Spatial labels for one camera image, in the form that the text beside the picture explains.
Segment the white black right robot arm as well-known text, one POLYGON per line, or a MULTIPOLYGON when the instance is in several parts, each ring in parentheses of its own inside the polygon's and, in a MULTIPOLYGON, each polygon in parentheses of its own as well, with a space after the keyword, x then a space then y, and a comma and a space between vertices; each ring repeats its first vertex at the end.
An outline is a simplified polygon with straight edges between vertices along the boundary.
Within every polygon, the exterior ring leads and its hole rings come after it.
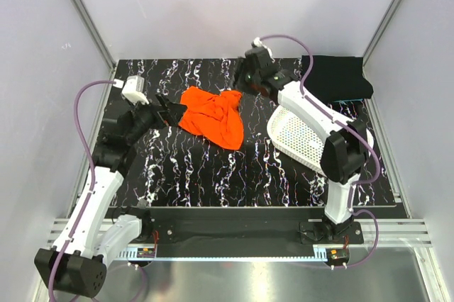
POLYGON ((323 104, 295 74, 280 69, 266 47, 238 58, 232 86, 277 104, 267 123, 272 144, 328 180, 323 218, 302 234, 311 242, 343 237, 353 224, 353 194, 373 150, 366 125, 323 104))

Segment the orange t shirt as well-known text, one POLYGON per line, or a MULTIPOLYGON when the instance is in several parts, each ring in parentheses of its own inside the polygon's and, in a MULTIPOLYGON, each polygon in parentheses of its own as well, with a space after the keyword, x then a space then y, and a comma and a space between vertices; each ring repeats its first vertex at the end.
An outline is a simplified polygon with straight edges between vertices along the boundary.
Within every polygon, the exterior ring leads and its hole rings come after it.
POLYGON ((239 112, 242 97, 236 90, 212 94, 191 86, 181 95, 180 103, 187 110, 179 126, 223 149, 239 150, 244 140, 244 125, 239 112))

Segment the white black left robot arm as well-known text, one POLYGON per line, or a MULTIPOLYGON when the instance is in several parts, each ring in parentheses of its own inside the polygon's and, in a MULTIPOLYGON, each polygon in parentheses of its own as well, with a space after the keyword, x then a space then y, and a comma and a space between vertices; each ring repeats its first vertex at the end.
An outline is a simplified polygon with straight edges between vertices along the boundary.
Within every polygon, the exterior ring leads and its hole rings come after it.
POLYGON ((99 141, 92 153, 93 168, 64 230, 48 249, 40 248, 34 263, 48 288, 95 297, 106 280, 107 269, 121 250, 137 240, 147 240, 153 231, 150 212, 129 208, 104 233, 100 228, 110 202, 129 173, 137 155, 136 143, 150 130, 179 125, 187 106, 157 95, 151 103, 115 102, 116 114, 106 114, 99 141))

